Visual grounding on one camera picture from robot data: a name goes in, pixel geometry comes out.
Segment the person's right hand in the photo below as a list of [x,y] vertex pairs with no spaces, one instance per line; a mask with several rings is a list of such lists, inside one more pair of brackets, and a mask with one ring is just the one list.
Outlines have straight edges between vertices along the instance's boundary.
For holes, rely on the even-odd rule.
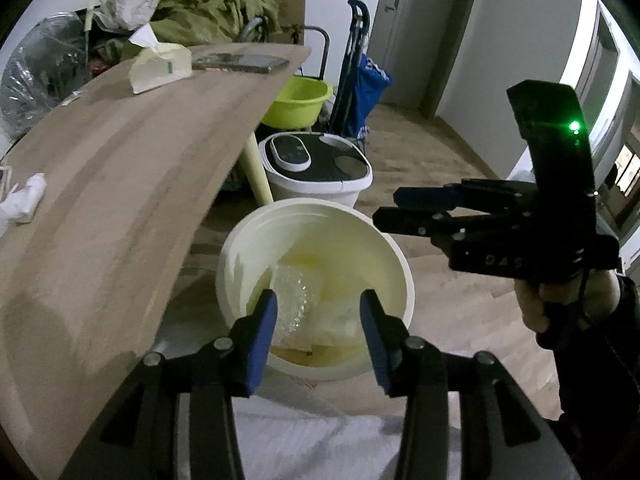
[[516,280],[514,292],[522,320],[541,348],[596,351],[625,340],[617,315],[623,282],[614,271],[594,271],[561,285]]

